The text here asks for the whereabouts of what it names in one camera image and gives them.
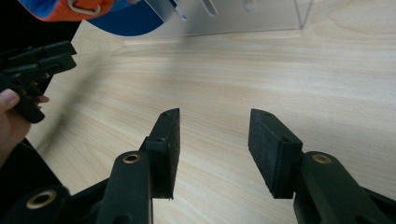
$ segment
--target finger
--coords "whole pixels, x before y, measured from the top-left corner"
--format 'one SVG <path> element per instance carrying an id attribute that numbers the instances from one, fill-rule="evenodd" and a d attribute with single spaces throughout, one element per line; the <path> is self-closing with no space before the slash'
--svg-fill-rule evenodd
<path id="1" fill-rule="evenodd" d="M 33 100 L 36 104 L 41 104 L 41 103 L 47 103 L 50 100 L 50 98 L 48 98 L 45 95 L 42 95 L 42 96 L 37 96 L 37 97 L 33 98 Z"/>
<path id="2" fill-rule="evenodd" d="M 0 113 L 6 112 L 20 101 L 20 96 L 10 89 L 0 93 Z"/>

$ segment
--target human hand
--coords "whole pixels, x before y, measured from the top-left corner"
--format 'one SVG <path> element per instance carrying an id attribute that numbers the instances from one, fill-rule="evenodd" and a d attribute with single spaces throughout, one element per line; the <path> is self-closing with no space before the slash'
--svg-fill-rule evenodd
<path id="1" fill-rule="evenodd" d="M 12 149 L 28 134 L 31 123 L 24 119 L 13 107 L 20 96 L 12 90 L 0 93 L 0 167 L 7 160 Z M 46 103 L 46 96 L 35 98 L 37 103 Z"/>

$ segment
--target wooden table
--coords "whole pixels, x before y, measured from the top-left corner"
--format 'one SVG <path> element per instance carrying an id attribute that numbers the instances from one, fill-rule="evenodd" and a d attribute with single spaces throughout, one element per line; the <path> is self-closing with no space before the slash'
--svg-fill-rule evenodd
<path id="1" fill-rule="evenodd" d="M 83 22 L 75 69 L 57 75 L 28 138 L 71 193 L 107 178 L 158 116 L 180 108 L 175 199 L 155 223 L 296 223 L 248 152 L 251 108 L 274 113 L 304 152 L 335 156 L 396 199 L 396 2 L 314 1 L 305 28 L 132 40 Z"/>

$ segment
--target clear acrylic box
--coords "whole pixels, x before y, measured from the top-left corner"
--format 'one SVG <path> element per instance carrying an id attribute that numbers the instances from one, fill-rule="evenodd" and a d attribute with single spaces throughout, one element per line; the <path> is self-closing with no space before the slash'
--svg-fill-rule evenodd
<path id="1" fill-rule="evenodd" d="M 145 0 L 163 25 L 133 38 L 302 29 L 312 0 Z"/>

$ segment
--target black sleeve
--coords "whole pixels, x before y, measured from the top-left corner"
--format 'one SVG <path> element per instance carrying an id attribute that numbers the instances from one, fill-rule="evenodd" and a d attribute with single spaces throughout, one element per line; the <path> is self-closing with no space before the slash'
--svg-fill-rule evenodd
<path id="1" fill-rule="evenodd" d="M 0 170 L 0 217 L 24 194 L 61 182 L 37 151 L 20 143 Z"/>

